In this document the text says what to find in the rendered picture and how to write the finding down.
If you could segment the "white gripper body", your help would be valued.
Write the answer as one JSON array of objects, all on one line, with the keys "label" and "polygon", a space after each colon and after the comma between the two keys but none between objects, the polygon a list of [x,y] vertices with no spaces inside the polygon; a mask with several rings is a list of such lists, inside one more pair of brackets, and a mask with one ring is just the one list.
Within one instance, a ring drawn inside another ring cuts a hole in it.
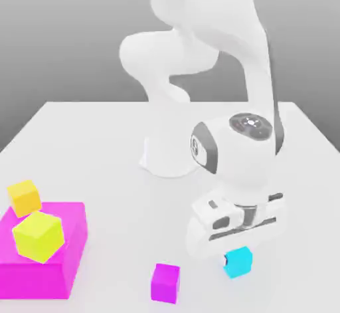
[{"label": "white gripper body", "polygon": [[276,238],[284,230],[284,208],[270,209],[265,219],[251,228],[206,228],[192,217],[185,238],[187,252],[197,259],[222,256],[227,252],[248,247],[253,249],[264,241]]}]

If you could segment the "small cyan cube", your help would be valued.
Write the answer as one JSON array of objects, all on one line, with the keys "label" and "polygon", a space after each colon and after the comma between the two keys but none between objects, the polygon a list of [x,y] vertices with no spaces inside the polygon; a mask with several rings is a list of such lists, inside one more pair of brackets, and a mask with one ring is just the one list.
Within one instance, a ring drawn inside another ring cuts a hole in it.
[{"label": "small cyan cube", "polygon": [[224,255],[224,258],[223,269],[229,278],[243,276],[252,269],[253,254],[248,247],[229,251]]}]

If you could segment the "small purple cube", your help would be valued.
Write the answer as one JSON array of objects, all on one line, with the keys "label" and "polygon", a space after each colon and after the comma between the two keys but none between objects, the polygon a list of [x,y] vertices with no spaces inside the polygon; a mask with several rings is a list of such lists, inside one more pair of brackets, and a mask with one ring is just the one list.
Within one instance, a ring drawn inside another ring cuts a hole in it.
[{"label": "small purple cube", "polygon": [[151,299],[176,304],[180,286],[181,267],[157,263],[151,278]]}]

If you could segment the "small yellow cube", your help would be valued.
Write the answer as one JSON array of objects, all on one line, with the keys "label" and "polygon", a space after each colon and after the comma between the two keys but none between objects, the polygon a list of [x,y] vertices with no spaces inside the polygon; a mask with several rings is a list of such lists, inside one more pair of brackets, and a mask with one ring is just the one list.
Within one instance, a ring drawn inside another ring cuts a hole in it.
[{"label": "small yellow cube", "polygon": [[35,211],[12,229],[17,253],[32,261],[46,263],[63,245],[62,220]]}]

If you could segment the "small orange cube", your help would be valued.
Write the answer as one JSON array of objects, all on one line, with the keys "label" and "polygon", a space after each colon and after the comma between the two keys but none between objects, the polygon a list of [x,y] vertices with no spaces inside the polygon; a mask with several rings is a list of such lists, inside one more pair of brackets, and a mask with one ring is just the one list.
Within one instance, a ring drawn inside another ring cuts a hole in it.
[{"label": "small orange cube", "polygon": [[30,215],[42,207],[39,192],[31,180],[8,186],[7,193],[18,218]]}]

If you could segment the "large magenta box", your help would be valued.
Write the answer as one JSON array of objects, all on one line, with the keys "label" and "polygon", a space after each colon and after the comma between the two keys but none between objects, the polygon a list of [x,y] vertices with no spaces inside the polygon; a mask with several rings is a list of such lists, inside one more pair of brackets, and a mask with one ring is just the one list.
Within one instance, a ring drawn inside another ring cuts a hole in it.
[{"label": "large magenta box", "polygon": [[67,299],[88,238],[85,204],[44,202],[42,212],[61,218],[65,244],[44,264],[17,253],[12,208],[0,219],[0,299]]}]

